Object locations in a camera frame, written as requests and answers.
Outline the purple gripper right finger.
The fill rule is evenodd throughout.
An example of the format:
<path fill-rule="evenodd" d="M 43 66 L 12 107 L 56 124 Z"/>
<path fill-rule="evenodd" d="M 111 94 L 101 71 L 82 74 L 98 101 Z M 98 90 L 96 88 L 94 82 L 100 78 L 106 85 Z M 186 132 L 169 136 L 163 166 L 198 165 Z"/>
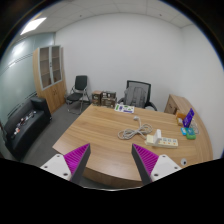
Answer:
<path fill-rule="evenodd" d="M 132 156 L 144 185 L 181 170 L 167 155 L 157 155 L 137 144 L 132 145 Z"/>

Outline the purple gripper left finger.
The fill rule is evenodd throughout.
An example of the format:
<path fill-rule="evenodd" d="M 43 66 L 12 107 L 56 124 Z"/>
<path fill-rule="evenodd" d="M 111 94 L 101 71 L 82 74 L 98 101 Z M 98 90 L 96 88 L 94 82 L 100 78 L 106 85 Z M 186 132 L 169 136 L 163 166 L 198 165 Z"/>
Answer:
<path fill-rule="evenodd" d="M 90 145 L 86 144 L 65 155 L 54 155 L 41 166 L 41 169 L 75 184 L 79 184 L 90 153 Z"/>

